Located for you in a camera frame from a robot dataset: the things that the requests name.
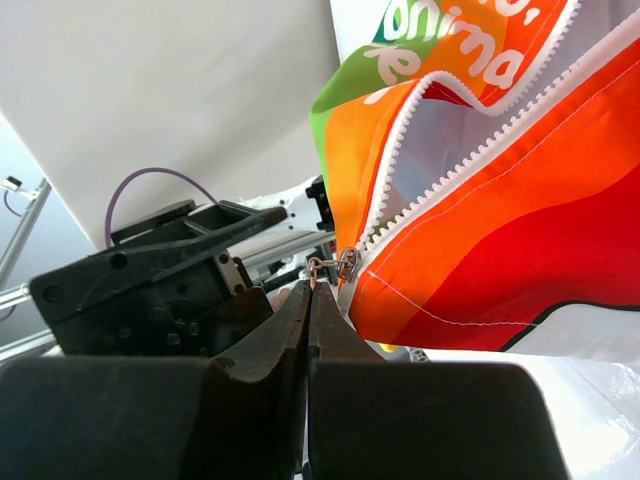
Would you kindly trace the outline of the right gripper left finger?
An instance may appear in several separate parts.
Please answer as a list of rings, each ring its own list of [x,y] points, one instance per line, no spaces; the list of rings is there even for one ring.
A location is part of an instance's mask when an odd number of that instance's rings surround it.
[[[309,286],[211,358],[49,356],[1,368],[5,479],[291,479]]]

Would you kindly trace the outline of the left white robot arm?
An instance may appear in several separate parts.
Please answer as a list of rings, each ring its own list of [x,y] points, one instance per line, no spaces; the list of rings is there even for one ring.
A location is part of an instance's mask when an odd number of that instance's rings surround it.
[[[272,315],[268,294],[327,256],[333,232],[320,178],[241,203],[183,200],[29,291],[67,355],[211,357]]]

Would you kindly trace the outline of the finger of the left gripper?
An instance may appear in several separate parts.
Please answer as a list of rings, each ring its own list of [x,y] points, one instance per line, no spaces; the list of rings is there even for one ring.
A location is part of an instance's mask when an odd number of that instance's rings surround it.
[[[170,205],[118,229],[111,236],[114,245],[87,261],[97,284],[82,298],[82,307],[122,300],[154,309],[209,309],[249,286],[229,248],[286,218],[281,206]]]

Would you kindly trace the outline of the rainbow red white jacket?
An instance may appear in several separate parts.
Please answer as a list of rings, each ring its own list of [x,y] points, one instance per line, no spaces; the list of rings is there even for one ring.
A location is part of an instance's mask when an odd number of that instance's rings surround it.
[[[382,344],[639,359],[639,5],[392,1],[315,100]]]

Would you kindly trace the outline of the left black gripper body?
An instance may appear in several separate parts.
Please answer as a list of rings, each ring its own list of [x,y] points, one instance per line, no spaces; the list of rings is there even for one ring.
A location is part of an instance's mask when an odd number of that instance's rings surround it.
[[[34,277],[29,291],[67,355],[215,356],[273,313],[229,251],[272,225],[270,208],[177,202]]]

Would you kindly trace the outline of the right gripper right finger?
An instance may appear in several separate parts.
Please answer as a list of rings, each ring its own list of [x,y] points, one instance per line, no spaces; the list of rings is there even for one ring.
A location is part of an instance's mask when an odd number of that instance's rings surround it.
[[[388,361],[330,287],[309,310],[308,447],[317,479],[564,479],[541,391],[512,363]]]

